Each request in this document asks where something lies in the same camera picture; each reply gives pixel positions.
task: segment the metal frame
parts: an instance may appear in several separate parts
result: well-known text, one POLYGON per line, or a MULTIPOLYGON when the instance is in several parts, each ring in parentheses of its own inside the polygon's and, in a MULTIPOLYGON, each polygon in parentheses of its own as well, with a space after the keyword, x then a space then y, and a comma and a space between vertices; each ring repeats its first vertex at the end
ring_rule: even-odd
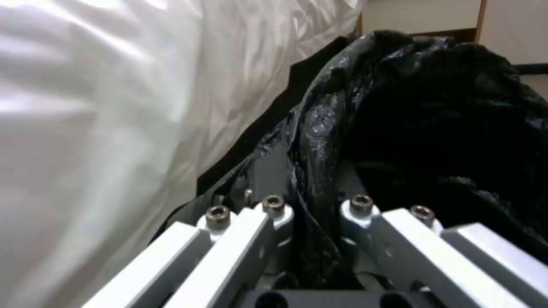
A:
POLYGON ((241 289, 255 286, 275 245, 272 220, 244 208, 165 308, 228 307, 241 289))
POLYGON ((447 229, 442 239, 531 307, 548 307, 548 267, 482 224, 447 229))
POLYGON ((207 232, 174 223, 83 307, 158 306, 176 290, 210 247, 207 232))
POLYGON ((427 286, 448 307, 527 307, 406 209, 374 217, 366 236, 400 290, 427 286))

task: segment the bolt head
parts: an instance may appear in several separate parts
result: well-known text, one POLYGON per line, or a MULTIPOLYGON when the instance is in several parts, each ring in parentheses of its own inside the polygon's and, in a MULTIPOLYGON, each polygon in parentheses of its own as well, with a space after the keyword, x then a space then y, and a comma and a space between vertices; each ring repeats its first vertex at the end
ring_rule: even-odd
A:
POLYGON ((369 215, 373 210, 373 199, 366 195, 355 195, 350 199, 350 209, 354 214, 369 215))
POLYGON ((283 215, 286 202, 282 196, 271 195, 262 200, 262 211, 271 218, 283 215))
POLYGON ((230 210, 226 206, 210 207, 205 213, 205 224, 212 230, 222 230, 230 225, 230 210))
POLYGON ((428 227, 434 225, 436 216, 434 215, 434 211, 430 208, 425 206, 412 206, 409 212, 428 227))

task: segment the garbage bag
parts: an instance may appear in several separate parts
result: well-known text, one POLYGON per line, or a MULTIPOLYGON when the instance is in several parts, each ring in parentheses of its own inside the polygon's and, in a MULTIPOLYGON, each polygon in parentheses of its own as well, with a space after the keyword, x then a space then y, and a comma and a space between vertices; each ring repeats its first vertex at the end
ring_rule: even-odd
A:
POLYGON ((479 221, 547 260, 548 105, 481 45, 392 31, 359 38, 250 156, 171 221, 195 222, 215 195, 239 210, 243 190, 272 177, 257 165, 280 149, 296 287, 359 287, 336 245, 342 160, 381 210, 423 204, 446 226, 479 221))

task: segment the white plastic sheet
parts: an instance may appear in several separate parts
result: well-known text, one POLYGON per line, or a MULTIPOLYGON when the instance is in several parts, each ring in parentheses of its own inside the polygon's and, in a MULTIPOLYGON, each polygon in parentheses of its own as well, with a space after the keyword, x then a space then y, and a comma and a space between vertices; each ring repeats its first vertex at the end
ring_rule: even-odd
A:
POLYGON ((0 0, 0 306, 82 304, 360 10, 0 0))

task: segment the wall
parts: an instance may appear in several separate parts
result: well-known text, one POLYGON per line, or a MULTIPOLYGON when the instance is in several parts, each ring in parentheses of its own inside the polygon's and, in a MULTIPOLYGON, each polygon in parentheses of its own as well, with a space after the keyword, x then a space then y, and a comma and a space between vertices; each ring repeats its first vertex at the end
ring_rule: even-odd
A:
POLYGON ((513 64, 548 63, 548 0, 489 0, 479 42, 513 64))

